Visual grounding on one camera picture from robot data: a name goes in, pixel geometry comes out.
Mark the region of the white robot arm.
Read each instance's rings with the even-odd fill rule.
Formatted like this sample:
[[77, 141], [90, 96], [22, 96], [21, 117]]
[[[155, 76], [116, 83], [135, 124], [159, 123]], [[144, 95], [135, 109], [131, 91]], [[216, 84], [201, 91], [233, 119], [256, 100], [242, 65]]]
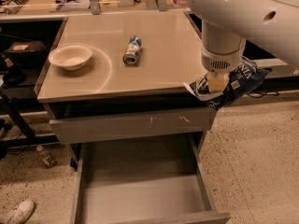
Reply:
[[299, 65], [299, 0], [186, 0], [202, 20], [202, 65], [211, 93], [221, 92], [246, 42]]

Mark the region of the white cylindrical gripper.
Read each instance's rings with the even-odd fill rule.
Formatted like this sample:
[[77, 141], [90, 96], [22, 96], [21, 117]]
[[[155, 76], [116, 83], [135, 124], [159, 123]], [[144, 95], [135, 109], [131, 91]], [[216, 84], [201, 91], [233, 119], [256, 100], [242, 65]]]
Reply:
[[224, 91], [229, 83], [229, 74], [240, 64], [245, 49], [245, 41], [241, 40], [234, 51], [221, 53], [211, 51], [202, 46], [201, 62], [207, 71], [207, 85], [210, 93]]

